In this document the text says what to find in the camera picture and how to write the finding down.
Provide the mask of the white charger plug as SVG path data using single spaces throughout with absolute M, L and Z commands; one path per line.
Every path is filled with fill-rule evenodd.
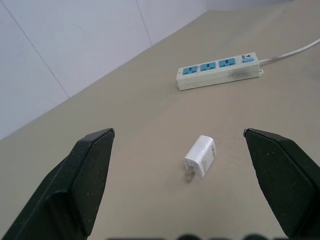
M 195 176 L 203 179 L 216 156 L 217 149 L 214 139 L 200 135 L 184 157 L 186 182 L 190 183 Z

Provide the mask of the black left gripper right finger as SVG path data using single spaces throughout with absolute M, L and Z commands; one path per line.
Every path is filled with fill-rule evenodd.
M 289 239 L 320 240 L 320 166 L 293 140 L 243 132 L 259 187 Z

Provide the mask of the white power strip blue sockets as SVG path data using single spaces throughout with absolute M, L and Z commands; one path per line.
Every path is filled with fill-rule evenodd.
M 263 70 L 255 52 L 181 67 L 176 84 L 180 91 L 260 77 Z

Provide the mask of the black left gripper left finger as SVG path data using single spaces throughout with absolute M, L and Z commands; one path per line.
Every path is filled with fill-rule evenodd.
M 78 140 L 42 180 L 2 240 L 87 240 L 106 187 L 115 130 Z

